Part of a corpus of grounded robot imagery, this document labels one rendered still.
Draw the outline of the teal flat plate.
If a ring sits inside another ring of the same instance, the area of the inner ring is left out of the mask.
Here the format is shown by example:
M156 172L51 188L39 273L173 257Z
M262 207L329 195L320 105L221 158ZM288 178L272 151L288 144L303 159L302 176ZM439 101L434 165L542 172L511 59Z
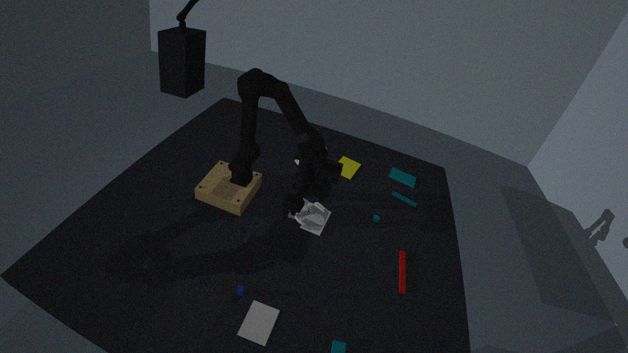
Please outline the teal flat plate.
M417 180L417 178L415 178L414 176L410 175L410 174L406 174L405 172L396 169L394 167L391 168L390 174L389 176L390 178L393 178L403 184L406 184L410 187L414 188L414 184Z

